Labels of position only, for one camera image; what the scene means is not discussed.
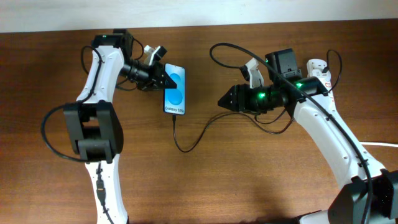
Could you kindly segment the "blue Galaxy smartphone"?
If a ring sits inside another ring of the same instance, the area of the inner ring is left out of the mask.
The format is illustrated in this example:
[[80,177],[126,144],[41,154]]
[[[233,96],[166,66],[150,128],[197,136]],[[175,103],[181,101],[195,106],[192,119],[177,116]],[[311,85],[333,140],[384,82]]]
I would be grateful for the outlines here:
[[185,69],[172,64],[165,65],[165,71],[176,83],[176,88],[164,90],[164,112],[176,115],[185,114]]

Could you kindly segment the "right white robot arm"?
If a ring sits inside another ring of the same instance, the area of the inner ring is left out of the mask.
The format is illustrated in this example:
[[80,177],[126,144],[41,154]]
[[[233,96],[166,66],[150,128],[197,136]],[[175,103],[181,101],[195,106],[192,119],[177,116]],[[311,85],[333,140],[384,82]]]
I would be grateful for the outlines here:
[[302,76],[292,49],[253,56],[240,70],[245,84],[232,86],[218,105],[234,112],[265,114],[283,107],[310,135],[340,188],[326,210],[287,223],[395,223],[397,172],[389,172],[358,141],[338,114],[328,64],[307,63]]

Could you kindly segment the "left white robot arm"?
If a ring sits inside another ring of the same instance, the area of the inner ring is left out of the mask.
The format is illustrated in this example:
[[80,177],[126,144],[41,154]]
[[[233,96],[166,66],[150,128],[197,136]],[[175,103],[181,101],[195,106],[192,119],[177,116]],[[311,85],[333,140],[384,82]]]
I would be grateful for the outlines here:
[[126,29],[96,35],[85,87],[76,102],[64,108],[70,142],[87,169],[95,196],[97,223],[129,223],[119,180],[124,135],[113,107],[117,79],[124,75],[141,91],[176,88],[165,71],[163,46],[145,46],[146,59],[133,59],[134,37]]

